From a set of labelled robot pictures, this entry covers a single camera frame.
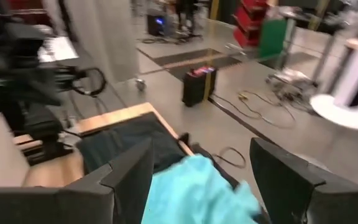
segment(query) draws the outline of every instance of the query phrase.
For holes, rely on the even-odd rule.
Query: black cloth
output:
[[[123,121],[85,136],[77,143],[85,169],[92,172],[137,143],[151,138],[154,144],[154,173],[179,162],[186,154],[154,113]]]

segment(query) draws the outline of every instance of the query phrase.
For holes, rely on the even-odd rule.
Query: black case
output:
[[[218,70],[217,68],[213,69],[214,70],[211,72],[211,85],[209,87],[208,97],[211,96],[215,90],[216,74]],[[192,72],[193,71],[186,72],[183,78],[183,98],[181,100],[188,107],[192,107],[203,100],[207,77],[207,73],[204,73],[199,77],[194,77],[190,75]]]

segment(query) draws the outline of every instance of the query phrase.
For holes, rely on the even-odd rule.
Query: wooden desk edge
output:
[[[175,138],[178,137],[178,134],[172,129],[172,127],[166,122],[166,120],[160,115],[160,113],[150,104],[142,103],[139,105],[131,106],[129,108],[124,108],[117,111],[112,111],[102,115],[94,116],[92,118],[83,119],[78,123],[78,130],[80,135],[90,134],[108,126],[111,126],[115,123],[126,121],[128,119],[136,118],[140,115],[153,112],[168,132]],[[32,147],[37,147],[41,145],[40,141],[33,141],[29,135],[18,136],[14,138],[14,142],[19,145],[19,149],[24,150]],[[193,152],[190,150],[186,144],[180,142],[180,146],[188,155],[193,155]]]

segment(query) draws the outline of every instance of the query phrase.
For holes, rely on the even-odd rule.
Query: blue light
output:
[[[155,19],[155,21],[156,21],[158,24],[160,24],[160,25],[162,25],[162,24],[163,24],[162,19]]]

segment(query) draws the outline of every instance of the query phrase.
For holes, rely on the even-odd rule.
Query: wooden table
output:
[[[99,131],[112,124],[135,118],[149,112],[154,112],[169,133],[175,138],[178,137],[178,134],[171,128],[171,126],[169,126],[150,103],[143,103],[81,120],[78,123],[79,134],[85,135]],[[16,144],[19,145],[20,149],[41,146],[40,141],[33,141],[31,140],[31,137],[27,135],[16,137],[14,140]],[[180,146],[188,155],[193,155],[193,152],[184,143],[180,142]],[[30,172],[27,174],[24,186],[63,187],[83,176],[82,156],[78,151],[75,151],[67,156],[31,167]]]

